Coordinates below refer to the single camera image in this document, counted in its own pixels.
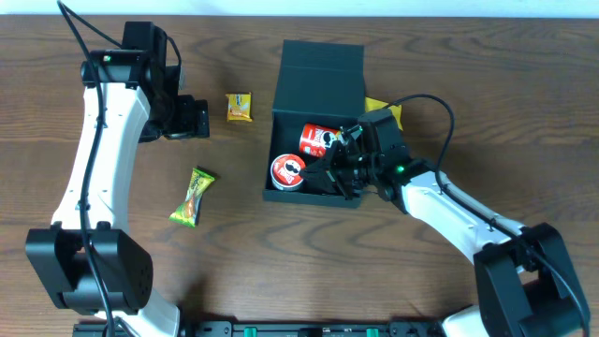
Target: pringles can lid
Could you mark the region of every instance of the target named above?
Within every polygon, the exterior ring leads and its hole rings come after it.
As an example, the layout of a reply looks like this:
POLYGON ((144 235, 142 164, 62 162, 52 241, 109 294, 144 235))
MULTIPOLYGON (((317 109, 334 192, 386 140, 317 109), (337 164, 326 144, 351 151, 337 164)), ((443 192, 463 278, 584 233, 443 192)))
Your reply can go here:
POLYGON ((270 165, 272 184, 282 191, 297 191, 303 183, 300 171, 306 164, 294 154, 281 154, 270 165))

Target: red pringles can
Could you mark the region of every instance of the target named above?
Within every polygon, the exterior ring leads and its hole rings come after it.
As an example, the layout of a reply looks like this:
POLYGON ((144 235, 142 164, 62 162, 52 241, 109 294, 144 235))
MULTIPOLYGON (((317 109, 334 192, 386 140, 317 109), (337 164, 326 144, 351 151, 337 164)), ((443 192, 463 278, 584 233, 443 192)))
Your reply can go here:
POLYGON ((306 124, 301 131, 299 150, 305 154, 322 157, 333 141, 339 139, 341 131, 324 126, 306 124))

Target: candy wrapper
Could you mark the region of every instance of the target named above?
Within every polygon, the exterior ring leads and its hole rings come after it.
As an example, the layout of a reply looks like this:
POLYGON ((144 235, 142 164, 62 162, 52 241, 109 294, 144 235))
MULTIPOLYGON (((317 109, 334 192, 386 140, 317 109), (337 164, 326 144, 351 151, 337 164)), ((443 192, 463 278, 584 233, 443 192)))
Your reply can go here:
POLYGON ((210 174, 194 168, 194 171, 191 174, 189 188, 187 188, 185 202, 177 208, 177 211, 170 215, 168 220, 191 228, 195 227, 197 216, 199 215, 199 203, 202 194, 213 181, 214 177, 210 174))
POLYGON ((226 94, 228 98, 228 110, 226 121, 252 122, 250 108, 252 105, 252 93, 249 94, 226 94))
MULTIPOLYGON (((387 105, 386 102, 366 97, 366 112, 370 112, 372 110, 379 110, 384 108, 387 105)), ((397 126, 403 131, 402 122, 400 119, 402 117, 402 106, 390 106, 391 113, 393 113, 393 117, 397 120, 397 126)))

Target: pringles can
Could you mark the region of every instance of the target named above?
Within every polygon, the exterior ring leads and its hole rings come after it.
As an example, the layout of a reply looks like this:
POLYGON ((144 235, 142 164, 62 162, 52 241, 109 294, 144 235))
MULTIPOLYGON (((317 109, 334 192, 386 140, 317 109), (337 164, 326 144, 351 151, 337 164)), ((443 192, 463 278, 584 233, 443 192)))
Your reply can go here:
POLYGON ((306 124, 301 131, 299 150, 305 154, 323 157, 333 141, 339 139, 341 131, 324 126, 306 124))
POLYGON ((303 183, 300 171, 306 164, 294 154, 281 154, 270 165, 272 184, 282 191, 297 191, 303 183))

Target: green snack bag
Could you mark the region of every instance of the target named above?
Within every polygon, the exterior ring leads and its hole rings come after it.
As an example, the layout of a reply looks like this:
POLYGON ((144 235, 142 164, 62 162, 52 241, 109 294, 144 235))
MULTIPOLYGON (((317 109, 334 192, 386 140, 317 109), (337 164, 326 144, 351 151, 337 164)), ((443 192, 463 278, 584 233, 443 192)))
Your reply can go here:
POLYGON ((202 198, 202 194, 213 181, 214 177, 210 174, 194 168, 194 171, 191 174, 189 188, 187 188, 185 202, 177 208, 177 211, 170 215, 168 220, 191 228, 196 227, 196 219, 199 214, 199 202, 202 198))

